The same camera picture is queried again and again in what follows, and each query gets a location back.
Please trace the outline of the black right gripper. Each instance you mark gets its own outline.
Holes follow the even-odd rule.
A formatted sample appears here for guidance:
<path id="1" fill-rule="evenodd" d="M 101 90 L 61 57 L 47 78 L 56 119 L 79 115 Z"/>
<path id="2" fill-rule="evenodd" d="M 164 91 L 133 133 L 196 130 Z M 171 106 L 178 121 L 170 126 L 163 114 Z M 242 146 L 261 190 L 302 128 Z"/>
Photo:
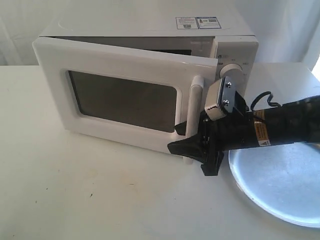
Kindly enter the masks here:
<path id="1" fill-rule="evenodd" d="M 235 91 L 220 104 L 206 101 L 199 120 L 200 140 L 192 136 L 170 142 L 167 148 L 173 155 L 199 160 L 205 176 L 217 176 L 225 151 L 255 146 L 254 123 L 245 99 Z M 179 136 L 186 135 L 186 128 L 186 121 L 174 126 Z"/>

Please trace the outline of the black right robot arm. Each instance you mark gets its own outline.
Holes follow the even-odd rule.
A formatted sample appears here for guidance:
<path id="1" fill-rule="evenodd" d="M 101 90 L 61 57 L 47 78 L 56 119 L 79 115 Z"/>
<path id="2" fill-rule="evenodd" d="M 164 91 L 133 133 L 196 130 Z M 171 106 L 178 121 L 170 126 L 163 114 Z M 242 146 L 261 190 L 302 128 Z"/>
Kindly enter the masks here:
<path id="1" fill-rule="evenodd" d="M 224 152 L 229 150 L 320 142 L 320 97 L 307 97 L 280 105 L 266 91 L 251 106 L 237 94 L 232 113 L 211 120 L 199 116 L 195 135 L 167 145 L 173 155 L 201 163 L 205 176 L 217 176 Z"/>

